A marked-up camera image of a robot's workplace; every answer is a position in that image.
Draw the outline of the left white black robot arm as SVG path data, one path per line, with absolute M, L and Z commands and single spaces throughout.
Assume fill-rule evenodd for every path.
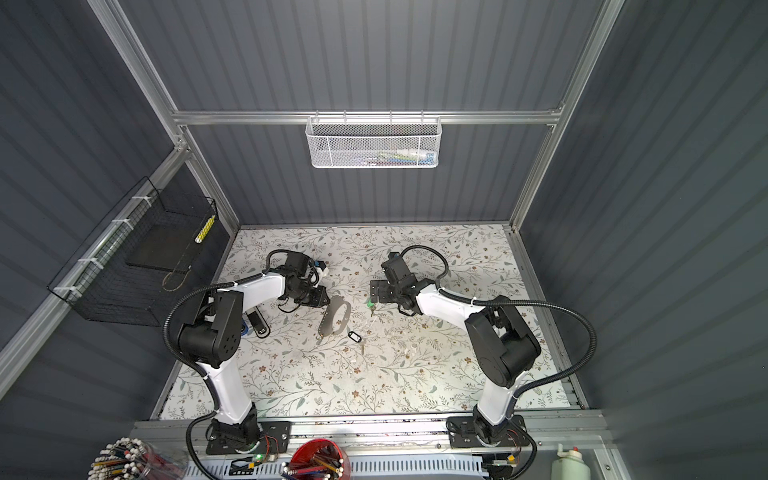
M 290 300 L 297 307 L 330 304 L 321 284 L 324 261 L 291 250 L 277 249 L 255 275 L 197 288 L 179 299 L 162 326 L 170 353 L 201 376 L 214 403 L 213 411 L 192 423 L 207 424 L 206 453 L 277 454 L 282 442 L 264 432 L 257 408 L 247 394 L 235 356 L 243 319 L 259 319 L 258 306 Z

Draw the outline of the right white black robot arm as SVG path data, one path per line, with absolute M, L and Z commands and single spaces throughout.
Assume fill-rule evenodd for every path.
M 507 434 L 526 376 L 541 354 L 541 346 L 514 306 L 482 306 L 460 301 L 438 286 L 436 280 L 419 279 L 400 252 L 391 252 L 381 264 L 385 278 L 370 283 L 372 301 L 398 306 L 405 316 L 425 315 L 464 331 L 475 360 L 486 377 L 473 427 L 478 440 L 499 444 Z

